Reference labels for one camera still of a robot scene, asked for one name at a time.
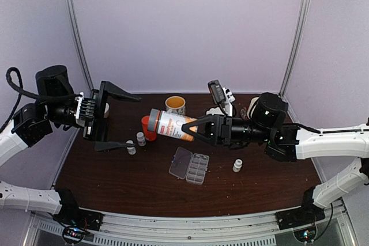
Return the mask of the grey-capped orange label bottle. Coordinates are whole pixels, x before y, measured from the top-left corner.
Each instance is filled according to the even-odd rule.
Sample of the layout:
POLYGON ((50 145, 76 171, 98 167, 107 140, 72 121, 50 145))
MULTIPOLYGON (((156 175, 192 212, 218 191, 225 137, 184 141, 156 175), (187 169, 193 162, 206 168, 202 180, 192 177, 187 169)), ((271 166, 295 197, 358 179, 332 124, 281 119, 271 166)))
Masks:
POLYGON ((195 118, 152 108, 148 119, 148 131, 192 142, 194 137, 184 132, 182 126, 194 121, 196 121, 195 118))

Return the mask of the clear plastic pill organizer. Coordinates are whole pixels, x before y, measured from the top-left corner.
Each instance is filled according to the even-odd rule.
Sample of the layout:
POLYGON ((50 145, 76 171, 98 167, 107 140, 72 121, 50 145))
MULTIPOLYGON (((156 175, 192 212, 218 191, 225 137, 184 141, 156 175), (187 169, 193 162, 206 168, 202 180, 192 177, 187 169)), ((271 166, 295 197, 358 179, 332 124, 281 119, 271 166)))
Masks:
POLYGON ((181 180, 188 183, 203 185, 208 171, 210 157, 207 155, 192 153, 191 151, 178 147, 168 170, 181 180))

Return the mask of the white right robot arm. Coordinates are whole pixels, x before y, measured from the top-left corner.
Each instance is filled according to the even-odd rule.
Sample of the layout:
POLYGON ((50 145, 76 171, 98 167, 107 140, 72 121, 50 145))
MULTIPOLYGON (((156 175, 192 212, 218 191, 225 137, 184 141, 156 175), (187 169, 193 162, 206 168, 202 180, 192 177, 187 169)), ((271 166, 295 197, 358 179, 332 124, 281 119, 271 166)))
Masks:
POLYGON ((278 95, 263 93, 252 99, 245 118, 230 116, 224 108, 197 119, 153 108, 147 130, 187 141, 197 139, 212 146, 244 148, 259 143, 265 145, 266 155, 281 162, 352 156, 353 162, 335 177, 304 193, 295 217, 299 223, 307 224, 318 210, 368 184, 368 124, 316 129, 285 122, 287 111, 288 103, 278 95))

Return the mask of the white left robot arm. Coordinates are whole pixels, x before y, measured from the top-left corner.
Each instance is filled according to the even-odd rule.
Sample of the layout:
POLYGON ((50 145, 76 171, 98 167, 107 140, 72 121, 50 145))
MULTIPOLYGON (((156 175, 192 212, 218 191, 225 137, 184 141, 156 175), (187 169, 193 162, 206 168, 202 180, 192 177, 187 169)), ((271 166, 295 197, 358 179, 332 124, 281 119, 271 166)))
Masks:
MULTIPOLYGON (((84 139, 94 143, 95 151, 106 152, 133 147, 134 143, 108 141, 108 98, 120 101, 140 101, 112 82, 103 81, 89 96, 77 93, 69 81, 67 67, 53 65, 35 75, 37 93, 24 89, 20 70, 11 67, 6 72, 8 85, 18 97, 10 116, 1 127, 1 165, 23 157, 54 128, 65 131, 78 128, 84 139)), ((24 211, 39 211, 62 217, 70 225, 83 219, 73 193, 67 189, 37 190, 1 183, 1 207, 24 211)))

